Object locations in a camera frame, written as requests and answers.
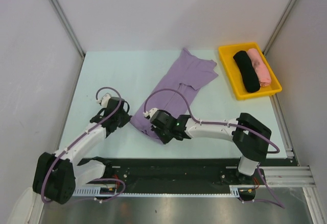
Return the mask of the purple t shirt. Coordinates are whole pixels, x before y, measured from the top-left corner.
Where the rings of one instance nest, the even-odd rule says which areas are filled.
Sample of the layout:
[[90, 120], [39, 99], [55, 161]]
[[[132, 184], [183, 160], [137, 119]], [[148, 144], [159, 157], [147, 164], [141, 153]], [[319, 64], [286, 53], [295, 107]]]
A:
[[[214, 71], [216, 66], [217, 63], [215, 61], [200, 59], [184, 48], [177, 60], [153, 89], [153, 92], [165, 88], [177, 90], [191, 104], [200, 89], [218, 76]], [[144, 106], [146, 106], [147, 110], [152, 108], [166, 110], [174, 117], [185, 114], [187, 111], [187, 106], [182, 97], [170, 90], [155, 94], [146, 104], [143, 103], [140, 106], [132, 116], [130, 123], [138, 131], [157, 143], [161, 143], [161, 141], [151, 130], [149, 120], [143, 115]]]

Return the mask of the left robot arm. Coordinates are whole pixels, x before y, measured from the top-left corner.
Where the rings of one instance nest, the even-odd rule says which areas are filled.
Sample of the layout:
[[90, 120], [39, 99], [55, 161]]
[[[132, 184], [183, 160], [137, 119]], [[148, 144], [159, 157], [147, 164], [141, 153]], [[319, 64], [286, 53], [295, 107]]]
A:
[[94, 157], [81, 163], [86, 154], [131, 119], [129, 104], [122, 98], [106, 94], [100, 101], [101, 110], [89, 121], [85, 131], [69, 146], [38, 158], [32, 189], [43, 199], [65, 204], [79, 188], [95, 179], [109, 182], [113, 171], [109, 162]]

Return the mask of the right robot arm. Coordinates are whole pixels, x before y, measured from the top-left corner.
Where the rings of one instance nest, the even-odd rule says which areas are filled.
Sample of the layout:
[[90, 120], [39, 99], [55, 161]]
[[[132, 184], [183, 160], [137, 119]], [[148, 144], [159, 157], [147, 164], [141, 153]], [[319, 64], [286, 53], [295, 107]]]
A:
[[253, 116], [241, 113], [236, 119], [223, 121], [195, 120], [190, 115], [174, 118], [165, 110], [153, 108], [144, 113], [151, 130], [163, 144], [172, 139], [212, 138], [234, 143], [241, 152], [236, 179], [247, 184], [257, 166], [266, 160], [271, 131]]

